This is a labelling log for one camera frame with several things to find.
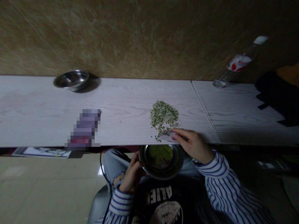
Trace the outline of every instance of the bottle label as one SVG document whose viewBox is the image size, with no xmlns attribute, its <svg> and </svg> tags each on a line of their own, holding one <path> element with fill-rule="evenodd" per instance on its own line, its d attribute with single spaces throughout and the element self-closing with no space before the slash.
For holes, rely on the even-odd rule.
<svg viewBox="0 0 299 224">
<path fill-rule="evenodd" d="M 234 58 L 228 63 L 227 69 L 240 72 L 246 65 L 251 62 L 251 59 L 244 55 L 236 55 Z"/>
</svg>

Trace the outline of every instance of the black t-shirt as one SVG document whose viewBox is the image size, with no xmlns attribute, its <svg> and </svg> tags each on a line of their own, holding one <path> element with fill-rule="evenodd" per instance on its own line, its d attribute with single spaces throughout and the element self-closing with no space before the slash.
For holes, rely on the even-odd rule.
<svg viewBox="0 0 299 224">
<path fill-rule="evenodd" d="M 135 194 L 131 223 L 201 223 L 196 212 L 199 183 L 176 177 L 150 179 Z"/>
</svg>

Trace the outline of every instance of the bottle cap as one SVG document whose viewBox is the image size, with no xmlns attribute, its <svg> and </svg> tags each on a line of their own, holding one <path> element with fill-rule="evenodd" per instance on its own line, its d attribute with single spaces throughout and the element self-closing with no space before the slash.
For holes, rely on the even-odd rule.
<svg viewBox="0 0 299 224">
<path fill-rule="evenodd" d="M 268 39 L 267 36 L 258 36 L 253 42 L 254 44 L 263 44 Z"/>
</svg>

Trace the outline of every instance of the knee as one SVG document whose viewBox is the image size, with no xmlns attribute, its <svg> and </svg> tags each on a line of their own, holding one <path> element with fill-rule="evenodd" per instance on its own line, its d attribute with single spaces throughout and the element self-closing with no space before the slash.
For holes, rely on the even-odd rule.
<svg viewBox="0 0 299 224">
<path fill-rule="evenodd" d="M 115 148 L 109 149 L 107 152 L 105 152 L 104 161 L 111 160 L 117 154 L 118 154 L 118 149 Z"/>
</svg>

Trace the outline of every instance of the hand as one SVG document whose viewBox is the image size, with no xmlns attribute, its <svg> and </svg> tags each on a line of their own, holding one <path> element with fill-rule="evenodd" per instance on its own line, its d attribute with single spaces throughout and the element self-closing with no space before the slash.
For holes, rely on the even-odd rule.
<svg viewBox="0 0 299 224">
<path fill-rule="evenodd" d="M 138 158 L 138 152 L 136 152 L 125 173 L 122 183 L 119 186 L 119 190 L 122 192 L 135 192 L 139 185 L 140 179 L 143 176 L 145 176 L 145 171 L 142 169 L 142 164 Z"/>
<path fill-rule="evenodd" d="M 208 144 L 204 142 L 199 133 L 187 131 L 181 128 L 175 128 L 171 131 L 181 135 L 175 134 L 173 138 L 180 143 L 185 152 L 193 159 L 202 164 L 207 164 L 214 159 L 214 152 L 210 149 Z M 185 141 L 182 136 L 188 138 L 189 140 Z"/>
</svg>

